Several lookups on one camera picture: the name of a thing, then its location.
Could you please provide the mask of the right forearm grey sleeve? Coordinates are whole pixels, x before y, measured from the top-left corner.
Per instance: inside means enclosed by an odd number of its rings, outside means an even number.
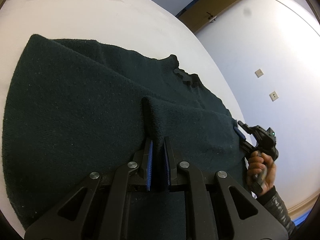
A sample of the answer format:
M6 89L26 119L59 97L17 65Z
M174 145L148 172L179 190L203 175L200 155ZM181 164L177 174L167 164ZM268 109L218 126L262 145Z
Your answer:
M297 231L297 227L291 220L285 203L276 191L275 186L257 197L257 201L286 229L289 237Z

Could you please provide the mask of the person's right hand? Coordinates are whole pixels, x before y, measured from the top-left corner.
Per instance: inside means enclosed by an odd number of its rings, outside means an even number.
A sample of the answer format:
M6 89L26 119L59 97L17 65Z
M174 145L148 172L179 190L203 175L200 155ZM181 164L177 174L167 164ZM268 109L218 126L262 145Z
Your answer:
M250 188L253 184L253 179L256 175L261 174L264 170L267 170L267 175L263 184L261 185L261 192L253 191L257 197L262 196L263 194L267 193L274 187L274 182L276 179L276 164L274 163L273 159L265 154L259 154L258 151L255 151L251 154L251 157L248 159L248 170L247 170L247 185Z

